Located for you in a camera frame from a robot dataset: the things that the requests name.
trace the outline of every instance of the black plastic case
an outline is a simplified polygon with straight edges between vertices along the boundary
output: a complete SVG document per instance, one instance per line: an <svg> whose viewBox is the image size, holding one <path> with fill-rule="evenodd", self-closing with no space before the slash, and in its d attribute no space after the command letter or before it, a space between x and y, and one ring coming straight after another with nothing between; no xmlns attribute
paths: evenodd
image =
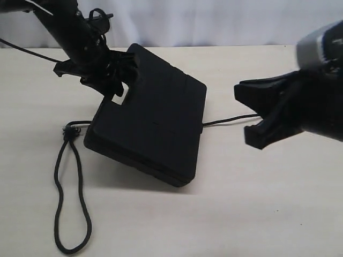
<svg viewBox="0 0 343 257"><path fill-rule="evenodd" d="M123 105L103 100L87 148L175 187L196 174L206 86L138 44L141 79Z"/></svg>

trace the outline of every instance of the black box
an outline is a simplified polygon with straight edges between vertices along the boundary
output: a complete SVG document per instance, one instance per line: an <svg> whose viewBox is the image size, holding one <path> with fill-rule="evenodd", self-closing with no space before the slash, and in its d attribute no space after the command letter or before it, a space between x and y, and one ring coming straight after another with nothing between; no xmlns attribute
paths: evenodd
<svg viewBox="0 0 343 257"><path fill-rule="evenodd" d="M133 44L141 79L129 101L103 100L85 136L87 148L176 187L196 173L206 86Z"/></svg>

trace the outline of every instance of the table surface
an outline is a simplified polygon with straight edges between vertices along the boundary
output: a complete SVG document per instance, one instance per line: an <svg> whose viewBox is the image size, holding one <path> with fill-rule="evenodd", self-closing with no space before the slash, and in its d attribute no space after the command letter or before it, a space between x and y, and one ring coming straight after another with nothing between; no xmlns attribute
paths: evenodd
<svg viewBox="0 0 343 257"><path fill-rule="evenodd" d="M59 49L40 49L65 59ZM252 113L234 100L240 80L296 69L293 46L152 48L207 84L204 122ZM0 50L1 256L61 256L53 237L53 168L62 127L92 119L101 95L58 78L53 63ZM82 256L343 256L343 144L302 133L260 151L244 144L256 120L206 128L196 179L175 189L76 144L93 235ZM86 226L76 162L62 161L61 239Z"/></svg>

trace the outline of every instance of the black cord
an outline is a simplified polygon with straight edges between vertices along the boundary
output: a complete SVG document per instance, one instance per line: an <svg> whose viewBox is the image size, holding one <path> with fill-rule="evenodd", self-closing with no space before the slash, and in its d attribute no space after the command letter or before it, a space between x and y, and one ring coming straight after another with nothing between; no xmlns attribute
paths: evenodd
<svg viewBox="0 0 343 257"><path fill-rule="evenodd" d="M254 117L260 117L260 116L258 114L241 115L241 116L233 117L230 119L221 119L221 120L216 120L214 122L204 123L203 127L208 127L208 126L212 126L212 125L219 124L219 123L233 122L233 121L238 120L238 119L246 119L246 118L254 118Z"/></svg>
<svg viewBox="0 0 343 257"><path fill-rule="evenodd" d="M81 129L79 127L75 127L75 125L90 124L90 123L91 122L88 120L83 120L83 121L79 121L79 122L69 122L67 124L67 126L63 129L64 142L62 144L61 150L58 153L55 171L54 171L54 181L55 181L56 187L58 189L58 193L59 193L59 201L58 201L58 206L57 206L57 210L56 210L55 225L54 225L55 243L56 243L57 248L62 253L67 254L67 255L75 254L75 253L79 252L82 248L84 248L86 246L86 244L88 243L89 239L91 238L91 234L92 234L92 221L91 221L90 215L88 213L87 206L86 206L85 199L84 199L84 195L83 195L84 182L83 182L83 175L82 175L81 159L80 159L79 152L77 151L77 149L74 145L74 141L78 136L80 136L80 131L81 131ZM59 217L60 217L61 211L62 211L64 194L63 194L63 188L61 186L61 183L58 180L58 171L59 171L59 166L60 166L61 159L63 156L63 152L64 152L66 146L68 145L68 143L69 143L72 151L74 152L75 158L76 158L77 172L78 172L78 177L79 177L79 183L78 183L79 199L80 199L82 211L84 213L86 223L87 223L87 234L85 236L85 239L83 240L83 242L80 245L78 245L77 247L75 247L73 249L65 248L63 246L63 244L61 243L61 240L59 238Z"/></svg>
<svg viewBox="0 0 343 257"><path fill-rule="evenodd" d="M36 53L36 52L32 52L32 51L30 51L30 50L27 50L27 49L25 49L25 48L16 46L15 44L12 44L12 43L10 43L10 42L8 42L8 41L6 41L6 40L3 40L3 39L0 39L0 42L3 43L3 44L6 44L6 45L9 46L9 47L12 47L12 48L14 48L14 49L17 49L17 50L19 50L19 51L22 51L22 52L25 52L25 53L27 53L27 54L30 54L30 55L34 55L34 56L40 57L40 58L42 58L42 59L45 59L45 60L48 60L48 61L51 61L51 62L54 62L54 63L60 63L60 62L61 62L61 61L59 61L59 60L52 59L52 58L50 58L50 57L47 57L47 56L38 54L38 53Z"/></svg>

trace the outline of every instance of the white curtain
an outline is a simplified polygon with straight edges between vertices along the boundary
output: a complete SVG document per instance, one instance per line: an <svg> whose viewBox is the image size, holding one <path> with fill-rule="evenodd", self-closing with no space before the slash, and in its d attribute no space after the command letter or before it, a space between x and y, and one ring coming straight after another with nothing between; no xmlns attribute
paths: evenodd
<svg viewBox="0 0 343 257"><path fill-rule="evenodd" d="M295 44L343 19L343 0L78 0L84 16L115 15L113 47ZM58 47L30 13L0 15L0 37L22 47Z"/></svg>

